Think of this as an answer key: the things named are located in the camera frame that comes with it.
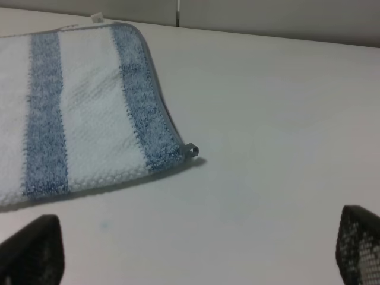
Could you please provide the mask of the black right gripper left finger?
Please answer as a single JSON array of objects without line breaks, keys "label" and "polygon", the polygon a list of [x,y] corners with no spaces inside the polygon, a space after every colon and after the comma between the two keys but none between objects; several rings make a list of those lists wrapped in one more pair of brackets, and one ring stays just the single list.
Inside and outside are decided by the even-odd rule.
[{"label": "black right gripper left finger", "polygon": [[1,284],[60,284],[64,270],[57,215],[44,214],[1,243]]}]

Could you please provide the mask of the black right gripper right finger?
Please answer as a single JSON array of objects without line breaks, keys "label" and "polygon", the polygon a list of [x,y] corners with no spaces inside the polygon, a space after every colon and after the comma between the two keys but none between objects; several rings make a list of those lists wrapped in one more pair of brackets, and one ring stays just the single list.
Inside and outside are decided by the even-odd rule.
[{"label": "black right gripper right finger", "polygon": [[379,216],[359,206],[341,212],[335,260],[344,284],[379,284]]}]

